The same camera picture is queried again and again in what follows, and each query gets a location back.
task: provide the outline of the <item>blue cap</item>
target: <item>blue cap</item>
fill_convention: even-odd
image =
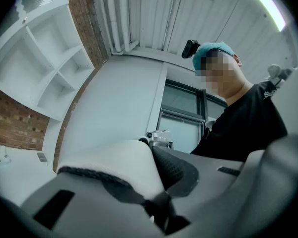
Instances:
[[[222,50],[230,54],[231,56],[235,54],[230,46],[225,44],[224,42],[205,42],[200,46],[193,57],[193,66],[195,70],[201,70],[201,57],[206,57],[207,51],[213,49]]]

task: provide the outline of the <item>red brick wall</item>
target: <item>red brick wall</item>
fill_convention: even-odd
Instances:
[[[93,0],[69,0],[69,7],[71,10],[72,18],[74,20],[76,29],[80,36],[80,39],[88,53],[89,58],[91,59],[95,70],[89,76],[89,78],[85,81],[77,95],[75,96],[62,124],[62,128],[58,137],[58,141],[56,144],[56,149],[54,153],[54,163],[53,170],[56,171],[61,145],[64,137],[64,133],[66,131],[66,127],[71,118],[71,114],[75,109],[77,102],[85,91],[85,88],[89,84],[89,82],[93,79],[99,69],[104,65],[107,61],[108,56],[104,46],[104,42],[101,37],[99,25],[96,18],[96,11],[94,7]]]
[[[49,118],[0,91],[0,145],[42,150]]]

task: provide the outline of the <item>man's ear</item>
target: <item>man's ear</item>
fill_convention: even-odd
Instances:
[[[242,63],[240,62],[238,56],[234,54],[234,55],[233,55],[233,58],[234,58],[234,60],[237,62],[237,65],[238,65],[239,67],[242,67]]]

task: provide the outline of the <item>black mesh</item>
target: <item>black mesh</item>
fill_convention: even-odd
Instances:
[[[199,181],[198,170],[190,163],[153,147],[153,158],[158,169],[164,189],[170,196],[187,196]]]

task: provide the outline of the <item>window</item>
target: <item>window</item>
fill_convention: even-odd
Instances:
[[[207,109],[208,120],[216,120],[223,114],[224,109],[227,107],[225,101],[222,101],[210,94],[207,94]]]
[[[187,112],[198,113],[197,94],[171,85],[164,87],[162,104]]]
[[[204,134],[205,122],[219,118],[226,106],[204,90],[167,79],[157,129],[171,131],[174,149],[190,153]]]

